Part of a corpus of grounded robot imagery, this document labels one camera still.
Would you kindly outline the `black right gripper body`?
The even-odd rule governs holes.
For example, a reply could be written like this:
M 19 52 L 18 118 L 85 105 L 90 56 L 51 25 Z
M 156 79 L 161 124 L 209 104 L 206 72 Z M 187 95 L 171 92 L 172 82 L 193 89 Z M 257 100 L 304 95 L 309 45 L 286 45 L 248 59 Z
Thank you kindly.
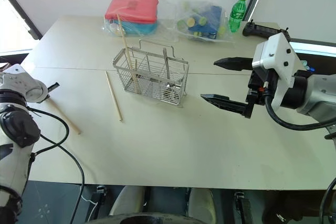
M 265 97 L 275 96 L 277 88 L 278 75 L 274 69 L 266 70 L 266 75 L 261 78 L 258 73 L 253 70 L 248 82 L 248 93 L 246 102 L 248 104 L 265 105 Z

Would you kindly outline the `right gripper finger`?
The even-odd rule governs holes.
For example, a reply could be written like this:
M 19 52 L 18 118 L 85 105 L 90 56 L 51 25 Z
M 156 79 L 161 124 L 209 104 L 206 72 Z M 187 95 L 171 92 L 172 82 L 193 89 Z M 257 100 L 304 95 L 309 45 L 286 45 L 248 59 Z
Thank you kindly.
M 248 119 L 250 119 L 254 108 L 252 103 L 232 101 L 229 97 L 223 95 L 201 94 L 201 97 L 219 109 L 238 113 Z
M 233 71 L 253 70 L 252 58 L 227 57 L 214 61 L 213 65 Z

